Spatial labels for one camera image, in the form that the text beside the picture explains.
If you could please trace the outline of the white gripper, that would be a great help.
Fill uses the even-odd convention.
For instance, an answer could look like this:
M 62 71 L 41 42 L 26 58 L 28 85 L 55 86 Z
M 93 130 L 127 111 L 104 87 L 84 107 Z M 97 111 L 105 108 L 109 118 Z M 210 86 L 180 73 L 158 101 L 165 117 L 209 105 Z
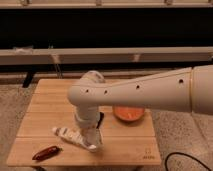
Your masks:
M 101 123 L 104 119 L 104 114 L 100 112 L 96 116 L 96 120 L 82 119 L 77 117 L 77 125 L 80 129 L 81 145 L 84 148 L 100 148 L 103 144 L 100 131 Z

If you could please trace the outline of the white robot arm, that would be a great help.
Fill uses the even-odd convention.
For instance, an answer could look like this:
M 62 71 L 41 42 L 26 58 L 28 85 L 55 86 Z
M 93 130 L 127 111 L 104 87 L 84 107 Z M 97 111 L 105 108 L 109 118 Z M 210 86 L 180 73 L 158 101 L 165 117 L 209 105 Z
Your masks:
M 94 150 L 102 145 L 97 129 L 101 106 L 213 114 L 213 65 L 115 83 L 107 83 L 101 73 L 89 71 L 70 87 L 68 99 L 76 107 L 75 119 L 79 127 L 71 134 L 71 141 Z

